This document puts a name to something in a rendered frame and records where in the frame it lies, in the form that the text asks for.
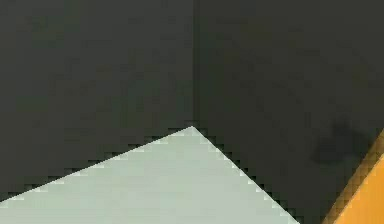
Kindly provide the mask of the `orange wooden cupboard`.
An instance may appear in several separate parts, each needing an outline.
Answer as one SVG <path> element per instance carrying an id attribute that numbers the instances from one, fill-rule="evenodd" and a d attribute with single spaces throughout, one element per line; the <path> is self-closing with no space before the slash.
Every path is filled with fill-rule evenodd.
<path id="1" fill-rule="evenodd" d="M 384 224 L 384 129 L 321 224 Z"/>

